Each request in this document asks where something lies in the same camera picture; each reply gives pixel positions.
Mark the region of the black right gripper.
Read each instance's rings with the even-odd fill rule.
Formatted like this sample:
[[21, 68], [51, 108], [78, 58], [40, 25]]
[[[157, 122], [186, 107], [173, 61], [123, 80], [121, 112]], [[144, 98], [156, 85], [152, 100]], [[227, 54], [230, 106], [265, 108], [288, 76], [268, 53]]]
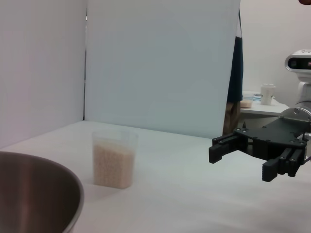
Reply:
[[271, 182], [278, 175], [295, 177], [305, 164], [307, 147], [307, 142], [298, 137], [310, 131], [309, 122], [286, 118], [278, 118], [257, 129], [236, 129], [234, 134], [212, 140], [208, 149], [209, 162], [216, 163], [229, 153], [241, 151], [268, 160], [262, 165], [262, 180], [265, 182]]

